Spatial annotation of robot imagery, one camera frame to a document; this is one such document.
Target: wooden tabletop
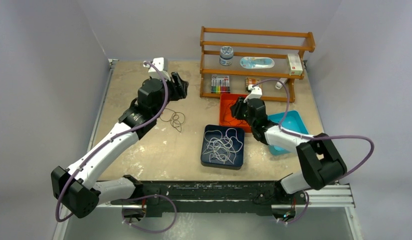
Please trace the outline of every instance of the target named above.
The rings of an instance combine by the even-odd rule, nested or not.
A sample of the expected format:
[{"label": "wooden tabletop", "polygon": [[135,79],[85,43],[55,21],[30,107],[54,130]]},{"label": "wooden tabletop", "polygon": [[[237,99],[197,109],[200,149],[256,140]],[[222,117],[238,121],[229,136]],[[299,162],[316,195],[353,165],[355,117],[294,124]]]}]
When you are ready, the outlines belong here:
[{"label": "wooden tabletop", "polygon": [[[219,124],[219,99],[200,98],[200,63],[198,61],[170,61],[169,72],[178,72],[189,82],[188,96],[170,102],[168,108],[183,112],[186,121],[182,132],[172,128],[168,122],[157,121],[139,142],[129,147],[101,175],[100,180],[113,180],[131,174],[139,180],[278,180],[300,170],[296,154],[273,156],[268,146],[256,141],[251,133],[246,134],[244,164],[240,170],[202,166],[200,162],[204,127]],[[95,143],[99,142],[137,96],[142,82],[149,78],[141,61],[119,61],[107,92],[103,112],[97,129]],[[276,90],[275,83],[264,83],[264,91],[277,92],[284,96],[283,89]],[[322,125],[310,89],[307,75],[295,82],[296,101],[290,110],[297,110],[310,134],[322,132]],[[231,78],[231,91],[245,93],[243,77]],[[285,110],[283,102],[266,102],[267,114]],[[171,113],[165,111],[163,119]]]}]

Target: cardboard box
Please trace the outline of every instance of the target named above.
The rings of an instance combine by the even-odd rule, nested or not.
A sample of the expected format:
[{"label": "cardboard box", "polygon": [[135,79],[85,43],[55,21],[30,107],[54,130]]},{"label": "cardboard box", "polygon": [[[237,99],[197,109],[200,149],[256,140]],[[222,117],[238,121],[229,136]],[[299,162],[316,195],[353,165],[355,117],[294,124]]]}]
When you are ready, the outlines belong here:
[{"label": "cardboard box", "polygon": [[287,62],[289,66],[289,75],[300,76],[303,73],[303,64],[300,60],[298,54],[289,53],[287,54]]}]

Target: wooden shelf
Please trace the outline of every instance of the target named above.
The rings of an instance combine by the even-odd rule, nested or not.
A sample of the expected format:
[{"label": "wooden shelf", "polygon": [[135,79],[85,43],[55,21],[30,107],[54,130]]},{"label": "wooden shelf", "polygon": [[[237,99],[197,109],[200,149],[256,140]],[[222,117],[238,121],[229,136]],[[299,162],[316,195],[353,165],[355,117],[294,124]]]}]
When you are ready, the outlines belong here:
[{"label": "wooden shelf", "polygon": [[[257,36],[271,36],[276,39],[281,37],[290,38],[304,38],[302,45],[287,45],[287,44],[269,44],[269,43],[247,43],[247,42],[232,42],[232,41],[211,41],[205,39],[205,33],[213,34],[237,34],[237,35],[257,35]],[[295,101],[294,80],[303,79],[302,75],[289,75],[289,69],[286,62],[286,54],[275,53],[259,53],[259,52],[244,52],[235,51],[232,64],[223,66],[219,63],[219,51],[205,50],[205,46],[232,46],[252,49],[270,49],[270,50],[295,50],[303,60],[305,51],[313,52],[315,50],[315,41],[311,32],[285,32],[285,31],[265,31],[265,30],[246,30],[246,29],[230,29],[230,28],[209,28],[201,27],[200,35],[201,46],[201,62],[200,62],[200,96],[206,98],[219,98],[219,93],[204,92],[204,74],[222,74],[222,75],[236,75],[236,76],[254,76],[265,78],[288,78],[288,88],[290,91],[290,102]],[[265,69],[246,69],[240,65],[240,60],[243,57],[267,57],[275,61],[275,66]],[[285,102],[286,97],[276,96],[262,96],[264,101]]]}]

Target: gray wall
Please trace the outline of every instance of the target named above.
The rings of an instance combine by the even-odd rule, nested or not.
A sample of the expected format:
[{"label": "gray wall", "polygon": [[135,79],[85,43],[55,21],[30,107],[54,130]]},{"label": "gray wall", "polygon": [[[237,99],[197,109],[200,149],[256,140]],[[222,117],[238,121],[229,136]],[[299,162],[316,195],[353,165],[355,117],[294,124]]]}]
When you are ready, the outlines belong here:
[{"label": "gray wall", "polygon": [[76,0],[0,0],[0,240],[50,239],[50,172],[86,152],[108,61]]},{"label": "gray wall", "polygon": [[313,32],[341,0],[79,0],[108,58],[199,59],[201,26]]},{"label": "gray wall", "polygon": [[[412,0],[343,0],[309,60],[325,131],[362,134],[347,178],[367,239],[412,239]],[[369,144],[337,140],[348,167]]]}]

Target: orange bin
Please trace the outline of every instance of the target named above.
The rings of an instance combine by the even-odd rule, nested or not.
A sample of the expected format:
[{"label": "orange bin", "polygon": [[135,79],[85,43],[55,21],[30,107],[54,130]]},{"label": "orange bin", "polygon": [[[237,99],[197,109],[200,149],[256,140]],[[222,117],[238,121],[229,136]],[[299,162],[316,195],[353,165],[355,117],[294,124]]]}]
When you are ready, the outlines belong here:
[{"label": "orange bin", "polygon": [[246,121],[237,120],[231,116],[231,107],[238,97],[246,97],[245,94],[224,93],[220,96],[219,125],[226,127],[242,128],[246,133],[251,133],[251,128]]}]

